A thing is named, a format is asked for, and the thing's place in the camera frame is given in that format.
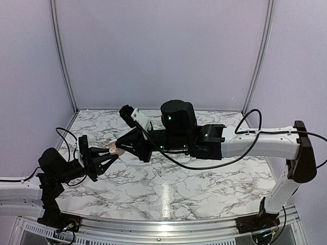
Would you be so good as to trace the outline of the pink earbud charging case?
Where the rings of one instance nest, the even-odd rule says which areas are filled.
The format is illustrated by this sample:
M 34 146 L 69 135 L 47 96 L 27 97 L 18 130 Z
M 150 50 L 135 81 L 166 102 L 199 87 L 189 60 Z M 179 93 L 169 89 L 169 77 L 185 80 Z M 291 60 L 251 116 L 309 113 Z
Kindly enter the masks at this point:
M 111 155 L 118 155 L 121 156 L 125 153 L 125 151 L 123 149 L 120 149 L 116 146 L 116 139 L 113 139 L 109 142 L 108 144 L 108 148 L 109 148 L 109 153 Z

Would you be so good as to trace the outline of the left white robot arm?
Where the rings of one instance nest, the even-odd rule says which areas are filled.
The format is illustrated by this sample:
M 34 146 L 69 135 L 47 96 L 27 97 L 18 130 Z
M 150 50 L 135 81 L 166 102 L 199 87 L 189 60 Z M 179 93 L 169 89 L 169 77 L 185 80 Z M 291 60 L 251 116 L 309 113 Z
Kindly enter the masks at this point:
M 107 148 L 89 147 L 86 136 L 78 139 L 72 161 L 49 148 L 39 158 L 39 166 L 29 177 L 1 178 L 1 215 L 45 218 L 53 227 L 65 221 L 56 202 L 63 185 L 78 178 L 97 181 L 124 151 L 112 140 Z

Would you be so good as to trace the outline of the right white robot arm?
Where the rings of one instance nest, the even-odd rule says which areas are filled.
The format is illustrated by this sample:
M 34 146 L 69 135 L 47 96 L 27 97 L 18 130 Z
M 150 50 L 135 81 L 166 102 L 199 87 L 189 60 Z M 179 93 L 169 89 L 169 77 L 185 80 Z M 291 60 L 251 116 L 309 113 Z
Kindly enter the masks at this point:
M 233 128 L 223 124 L 200 126 L 193 105 L 182 100 L 167 101 L 160 111 L 163 129 L 154 130 L 139 109 L 123 106 L 119 114 L 130 131 L 116 141 L 116 147 L 143 162 L 149 162 L 154 151 L 165 157 L 173 151 L 181 151 L 202 160 L 230 158 L 232 163 L 245 156 L 286 160 L 276 185 L 261 200 L 259 213 L 253 217 L 253 224 L 259 229 L 272 222 L 301 184 L 310 182 L 317 175 L 313 147 L 302 121 L 280 129 L 242 130 L 240 126 Z

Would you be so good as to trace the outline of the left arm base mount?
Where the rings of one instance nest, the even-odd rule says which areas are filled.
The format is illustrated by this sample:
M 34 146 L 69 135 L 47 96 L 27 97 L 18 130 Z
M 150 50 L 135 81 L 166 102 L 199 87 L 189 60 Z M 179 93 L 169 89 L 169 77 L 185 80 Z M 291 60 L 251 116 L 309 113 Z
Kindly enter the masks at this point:
M 37 218 L 39 224 L 63 230 L 64 227 L 72 224 L 69 228 L 74 232 L 78 232 L 81 225 L 81 217 L 73 214 L 61 212 L 59 206 L 54 198 L 42 199 L 43 215 Z

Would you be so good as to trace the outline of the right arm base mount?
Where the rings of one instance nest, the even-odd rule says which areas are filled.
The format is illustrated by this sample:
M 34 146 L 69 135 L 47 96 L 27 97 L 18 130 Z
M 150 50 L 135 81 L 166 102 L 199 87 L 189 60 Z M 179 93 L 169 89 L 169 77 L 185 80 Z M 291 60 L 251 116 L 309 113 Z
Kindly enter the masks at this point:
M 268 229 L 280 224 L 279 214 L 267 213 L 264 207 L 265 197 L 260 202 L 260 209 L 257 214 L 246 215 L 236 218 L 237 230 L 240 234 Z

